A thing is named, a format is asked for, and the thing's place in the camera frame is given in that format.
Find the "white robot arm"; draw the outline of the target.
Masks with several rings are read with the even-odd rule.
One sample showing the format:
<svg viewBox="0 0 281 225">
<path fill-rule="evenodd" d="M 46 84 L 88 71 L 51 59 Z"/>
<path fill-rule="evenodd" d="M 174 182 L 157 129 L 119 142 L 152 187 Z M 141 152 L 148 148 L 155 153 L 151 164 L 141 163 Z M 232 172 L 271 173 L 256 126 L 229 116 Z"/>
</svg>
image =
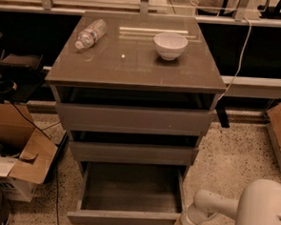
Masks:
<svg viewBox="0 0 281 225">
<path fill-rule="evenodd" d="M 174 225 L 201 225 L 222 214 L 235 220 L 234 225 L 281 225 L 281 184 L 259 179 L 251 182 L 239 199 L 227 199 L 202 189 Z"/>
</svg>

